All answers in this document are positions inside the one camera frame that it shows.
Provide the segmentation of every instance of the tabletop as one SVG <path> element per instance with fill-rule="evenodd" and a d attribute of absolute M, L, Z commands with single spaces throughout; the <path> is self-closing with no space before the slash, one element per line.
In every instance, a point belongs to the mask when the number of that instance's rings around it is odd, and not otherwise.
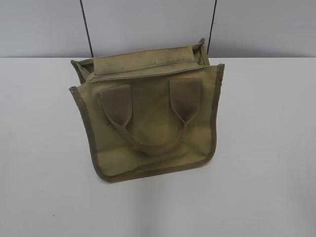
<path fill-rule="evenodd" d="M 110 184 L 70 58 L 1 58 L 0 236 L 316 236 L 316 58 L 210 62 L 225 63 L 213 159 Z"/>

